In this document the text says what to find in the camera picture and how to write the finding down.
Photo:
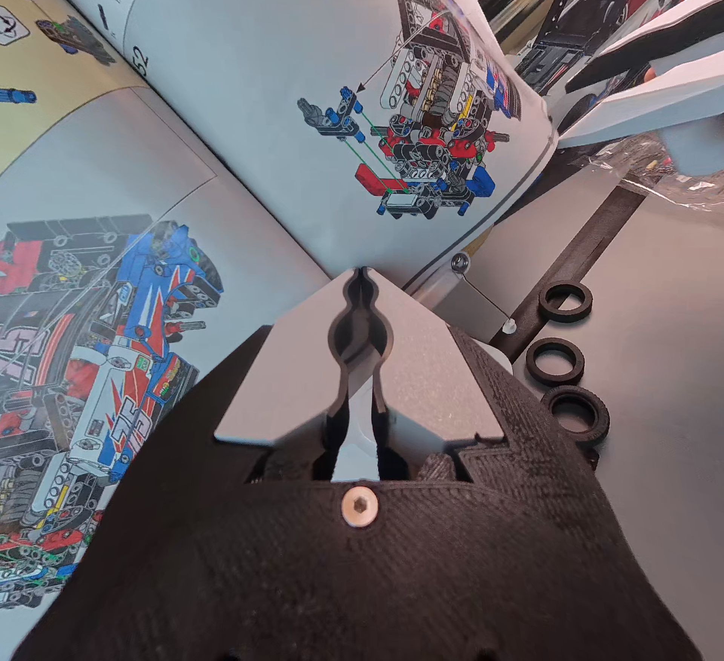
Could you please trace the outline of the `white book stand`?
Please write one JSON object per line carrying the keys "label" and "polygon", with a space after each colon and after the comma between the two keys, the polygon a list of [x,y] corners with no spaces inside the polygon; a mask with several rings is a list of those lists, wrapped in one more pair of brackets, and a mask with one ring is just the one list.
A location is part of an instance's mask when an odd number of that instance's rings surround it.
{"label": "white book stand", "polygon": [[475,286],[468,275],[471,268],[471,254],[465,250],[458,251],[437,268],[412,296],[448,325],[466,332],[477,346],[512,375],[510,358],[501,349],[491,346],[490,342],[499,330],[505,338],[514,338],[518,325],[508,311]]}

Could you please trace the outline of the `open instruction booklet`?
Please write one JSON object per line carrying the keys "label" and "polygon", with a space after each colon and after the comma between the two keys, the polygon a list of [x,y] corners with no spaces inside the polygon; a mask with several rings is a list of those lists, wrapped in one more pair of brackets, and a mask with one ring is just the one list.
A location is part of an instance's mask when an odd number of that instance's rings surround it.
{"label": "open instruction booklet", "polygon": [[475,0],[2,0],[2,628],[183,396],[344,269],[415,293],[558,135]]}

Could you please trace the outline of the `grey desk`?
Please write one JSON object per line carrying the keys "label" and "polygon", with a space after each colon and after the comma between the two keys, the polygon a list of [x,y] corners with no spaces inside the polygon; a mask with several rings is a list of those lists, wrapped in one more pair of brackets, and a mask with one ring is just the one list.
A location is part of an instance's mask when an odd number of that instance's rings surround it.
{"label": "grey desk", "polygon": [[597,477],[638,562],[705,659],[722,659],[722,214],[650,194],[582,283],[583,350],[611,430]]}

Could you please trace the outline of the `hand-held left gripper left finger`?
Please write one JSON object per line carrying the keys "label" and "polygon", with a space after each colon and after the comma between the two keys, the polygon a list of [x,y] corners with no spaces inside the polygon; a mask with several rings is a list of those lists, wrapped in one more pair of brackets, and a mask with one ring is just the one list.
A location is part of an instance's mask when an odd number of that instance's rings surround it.
{"label": "hand-held left gripper left finger", "polygon": [[214,432],[268,451],[265,479],[330,479],[348,431],[348,369],[360,271],[349,269],[273,325]]}

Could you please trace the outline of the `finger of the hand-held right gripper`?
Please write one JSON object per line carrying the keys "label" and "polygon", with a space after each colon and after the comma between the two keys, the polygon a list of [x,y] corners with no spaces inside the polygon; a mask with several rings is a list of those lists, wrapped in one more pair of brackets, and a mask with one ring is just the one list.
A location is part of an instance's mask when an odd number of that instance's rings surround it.
{"label": "finger of the hand-held right gripper", "polygon": [[723,51],[611,95],[562,133],[561,148],[611,141],[722,114]]}
{"label": "finger of the hand-held right gripper", "polygon": [[723,0],[684,0],[611,44],[566,83],[568,94],[707,40],[723,31]]}

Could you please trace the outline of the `clear plastic bag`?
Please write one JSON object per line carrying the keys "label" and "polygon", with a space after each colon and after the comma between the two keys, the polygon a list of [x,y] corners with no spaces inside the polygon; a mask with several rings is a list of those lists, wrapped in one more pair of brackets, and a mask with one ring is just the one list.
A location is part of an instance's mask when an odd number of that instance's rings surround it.
{"label": "clear plastic bag", "polygon": [[688,210],[723,214],[723,171],[706,176],[683,173],[655,140],[609,144],[593,155],[578,156],[575,165],[615,174],[622,187],[637,194],[656,196]]}

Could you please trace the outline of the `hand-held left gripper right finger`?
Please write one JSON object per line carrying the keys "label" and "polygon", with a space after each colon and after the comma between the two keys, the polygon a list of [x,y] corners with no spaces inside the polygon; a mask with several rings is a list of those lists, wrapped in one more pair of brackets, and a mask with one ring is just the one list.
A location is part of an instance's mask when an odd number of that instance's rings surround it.
{"label": "hand-held left gripper right finger", "polygon": [[433,453],[504,438],[448,325],[366,268],[373,371],[372,426],[380,476],[411,476]]}

